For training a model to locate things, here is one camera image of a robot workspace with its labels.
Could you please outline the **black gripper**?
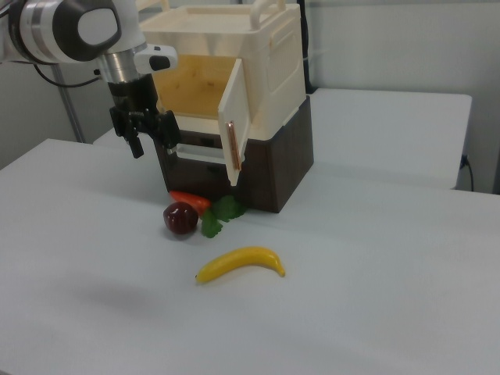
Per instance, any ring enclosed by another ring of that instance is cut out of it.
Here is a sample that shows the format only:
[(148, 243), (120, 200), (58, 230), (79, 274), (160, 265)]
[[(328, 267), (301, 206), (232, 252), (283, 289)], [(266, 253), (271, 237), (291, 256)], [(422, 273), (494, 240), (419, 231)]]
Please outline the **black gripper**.
[(172, 111), (160, 113), (158, 94), (151, 74), (130, 82), (108, 83), (114, 101), (109, 110), (118, 137), (124, 138), (135, 159), (144, 155), (138, 133), (146, 133), (167, 150), (181, 141), (177, 120)]

